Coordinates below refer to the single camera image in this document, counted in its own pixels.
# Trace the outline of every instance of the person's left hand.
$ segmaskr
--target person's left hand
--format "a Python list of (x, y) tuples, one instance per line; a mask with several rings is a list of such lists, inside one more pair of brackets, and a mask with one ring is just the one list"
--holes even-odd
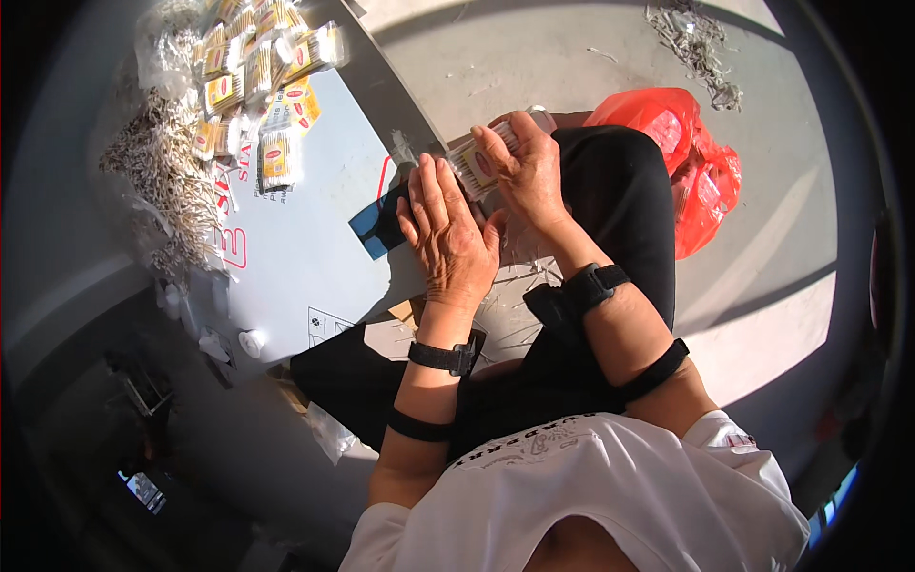
[(497, 210), (480, 228), (446, 160), (425, 153), (410, 172), (408, 188), (410, 206), (398, 199), (397, 219), (426, 270), (426, 301), (472, 316), (499, 270), (508, 211)]

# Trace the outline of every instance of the red plastic bag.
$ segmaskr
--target red plastic bag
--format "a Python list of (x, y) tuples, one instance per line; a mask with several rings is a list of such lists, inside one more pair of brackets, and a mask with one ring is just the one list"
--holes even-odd
[(687, 90), (648, 88), (609, 96), (585, 121), (638, 129), (661, 148), (671, 176), (676, 260), (715, 237), (740, 192), (740, 158), (712, 140), (699, 109)]

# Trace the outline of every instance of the person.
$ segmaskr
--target person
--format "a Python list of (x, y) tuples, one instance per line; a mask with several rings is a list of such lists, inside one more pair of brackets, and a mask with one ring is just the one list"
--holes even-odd
[[(576, 317), (578, 342), (546, 325), (520, 364), (482, 379), (439, 369), (434, 351), (388, 362), (359, 346), (358, 328), (297, 373), (293, 363), (303, 391), (379, 450), (340, 570), (791, 568), (809, 527), (775, 458), (708, 397), (673, 340), (660, 149), (621, 126), (550, 136), (527, 113), (501, 119), (514, 155), (491, 125), (471, 133), (510, 210), (475, 221), (447, 162), (429, 155), (399, 199), (427, 275), (417, 347), (468, 344), (509, 212), (540, 234), (567, 285), (595, 267), (616, 268), (617, 284)], [(347, 360), (328, 361), (343, 348)]]

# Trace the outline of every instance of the hand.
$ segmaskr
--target hand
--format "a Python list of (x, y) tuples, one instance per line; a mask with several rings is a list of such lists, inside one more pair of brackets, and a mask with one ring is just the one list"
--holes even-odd
[(535, 229), (545, 232), (569, 218), (563, 204), (559, 178), (559, 145), (525, 112), (513, 112), (493, 121), (508, 121), (521, 147), (513, 156), (501, 137), (489, 127), (475, 126), (470, 133), (492, 159), (502, 196)]
[(397, 200), (397, 220), (426, 271), (426, 301), (473, 316), (499, 270), (508, 212), (497, 210), (481, 229), (445, 159), (423, 153), (410, 172), (410, 206)]

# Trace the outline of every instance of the white t-shirt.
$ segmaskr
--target white t-shirt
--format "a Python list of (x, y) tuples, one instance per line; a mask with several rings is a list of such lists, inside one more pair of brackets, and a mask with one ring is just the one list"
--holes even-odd
[(600, 413), (492, 440), (413, 510), (369, 507), (340, 570), (520, 571), (573, 514), (603, 525), (642, 571), (786, 570), (810, 534), (775, 458), (723, 411), (682, 441)]

